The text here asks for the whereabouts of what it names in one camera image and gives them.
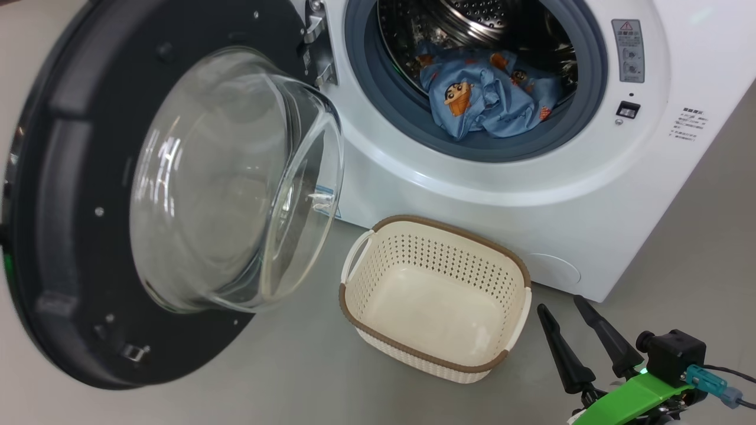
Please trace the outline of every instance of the open door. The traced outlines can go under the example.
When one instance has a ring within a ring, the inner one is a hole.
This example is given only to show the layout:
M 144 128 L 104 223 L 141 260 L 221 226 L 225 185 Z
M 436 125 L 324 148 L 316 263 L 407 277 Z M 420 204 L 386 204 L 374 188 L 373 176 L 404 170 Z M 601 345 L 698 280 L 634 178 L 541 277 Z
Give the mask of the open door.
M 175 380 L 302 283 L 343 174 L 308 35 L 267 0 L 100 0 L 71 23 L 2 211 L 18 314 L 61 370 L 106 389 Z

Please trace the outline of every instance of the door hinge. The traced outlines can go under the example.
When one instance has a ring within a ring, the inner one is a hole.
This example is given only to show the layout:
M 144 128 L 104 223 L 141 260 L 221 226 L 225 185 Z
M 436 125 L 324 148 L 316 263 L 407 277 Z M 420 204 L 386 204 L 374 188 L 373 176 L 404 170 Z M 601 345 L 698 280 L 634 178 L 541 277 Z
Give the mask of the door hinge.
M 314 63 L 318 73 L 315 85 L 320 88 L 325 83 L 338 85 L 336 63 L 333 59 L 333 45 L 328 28 L 327 7 L 324 0 L 308 0 L 305 6 L 307 30 L 303 34 L 305 53 L 302 60 L 305 68 Z

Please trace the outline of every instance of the laundry basket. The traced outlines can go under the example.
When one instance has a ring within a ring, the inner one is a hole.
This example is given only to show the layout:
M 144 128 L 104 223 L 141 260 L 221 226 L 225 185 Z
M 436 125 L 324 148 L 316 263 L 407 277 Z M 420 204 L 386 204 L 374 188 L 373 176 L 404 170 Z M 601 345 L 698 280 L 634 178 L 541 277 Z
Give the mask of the laundry basket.
M 341 282 L 341 309 L 365 341 L 458 383 L 481 380 L 506 358 L 531 303 L 530 274 L 511 251 L 413 216 L 360 236 Z

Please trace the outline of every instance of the gray rubber seal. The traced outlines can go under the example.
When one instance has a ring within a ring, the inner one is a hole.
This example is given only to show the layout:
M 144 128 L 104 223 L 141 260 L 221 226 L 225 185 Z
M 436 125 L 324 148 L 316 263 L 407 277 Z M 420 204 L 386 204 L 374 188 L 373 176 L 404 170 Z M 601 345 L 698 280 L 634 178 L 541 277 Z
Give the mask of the gray rubber seal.
M 583 0 L 541 0 L 559 20 L 575 47 L 579 84 L 572 99 L 548 121 L 511 138 L 471 132 L 455 141 L 438 127 L 427 98 L 394 69 L 383 46 L 375 0 L 351 0 L 345 14 L 346 49 L 367 98 L 397 129 L 442 154 L 464 160 L 506 163 L 543 155 L 575 137 L 593 118 L 606 90 L 606 45 L 599 25 Z

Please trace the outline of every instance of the blue cloth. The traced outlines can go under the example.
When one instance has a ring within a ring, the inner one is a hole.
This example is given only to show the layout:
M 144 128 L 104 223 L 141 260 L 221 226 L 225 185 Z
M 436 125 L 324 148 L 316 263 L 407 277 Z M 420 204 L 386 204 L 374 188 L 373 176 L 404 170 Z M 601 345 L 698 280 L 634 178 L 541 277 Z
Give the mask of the blue cloth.
M 424 44 L 418 60 L 433 120 L 456 140 L 487 131 L 505 138 L 546 119 L 562 95 L 559 78 L 509 51 L 451 49 Z

